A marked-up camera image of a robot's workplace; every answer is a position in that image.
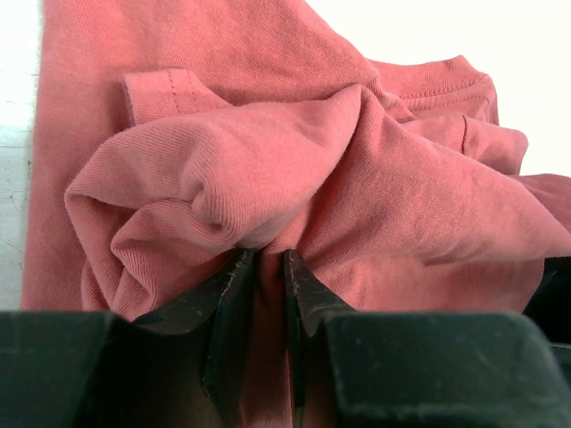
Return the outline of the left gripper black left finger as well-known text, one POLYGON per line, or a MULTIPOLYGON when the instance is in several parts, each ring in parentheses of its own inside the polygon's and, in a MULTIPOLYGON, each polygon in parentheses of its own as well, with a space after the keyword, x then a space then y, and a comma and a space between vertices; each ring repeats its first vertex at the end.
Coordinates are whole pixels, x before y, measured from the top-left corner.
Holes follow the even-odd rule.
POLYGON ((236 250, 213 276, 134 324, 152 333, 201 338, 196 386, 219 427, 237 426, 244 365, 250 338, 254 251, 236 250))

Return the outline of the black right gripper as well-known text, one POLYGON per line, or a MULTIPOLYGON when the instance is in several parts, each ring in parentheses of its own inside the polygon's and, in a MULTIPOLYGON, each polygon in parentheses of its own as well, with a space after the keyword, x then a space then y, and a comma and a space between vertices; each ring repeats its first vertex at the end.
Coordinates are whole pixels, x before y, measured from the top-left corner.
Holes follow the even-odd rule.
POLYGON ((542 280, 524 314, 551 342, 570 343, 570 293, 570 258, 546 259, 542 280))

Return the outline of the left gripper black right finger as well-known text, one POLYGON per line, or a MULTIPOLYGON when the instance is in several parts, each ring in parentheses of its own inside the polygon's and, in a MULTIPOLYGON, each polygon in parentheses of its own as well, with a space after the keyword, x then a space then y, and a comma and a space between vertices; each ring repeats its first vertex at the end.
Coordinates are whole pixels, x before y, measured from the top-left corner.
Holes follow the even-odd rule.
POLYGON ((346 303, 295 250, 284 253, 285 326, 294 427, 336 426, 335 387, 323 322, 346 303))

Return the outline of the salmon pink t-shirt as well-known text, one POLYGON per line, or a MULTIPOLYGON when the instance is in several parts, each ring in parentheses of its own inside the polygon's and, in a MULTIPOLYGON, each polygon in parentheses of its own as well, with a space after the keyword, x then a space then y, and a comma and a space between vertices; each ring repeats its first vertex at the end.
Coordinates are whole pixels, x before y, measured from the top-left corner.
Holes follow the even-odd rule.
POLYGON ((47 1, 24 309, 134 319, 253 248, 242 427, 286 427, 281 255, 356 309, 520 312, 570 181, 520 175, 463 57, 362 56, 303 1, 47 1))

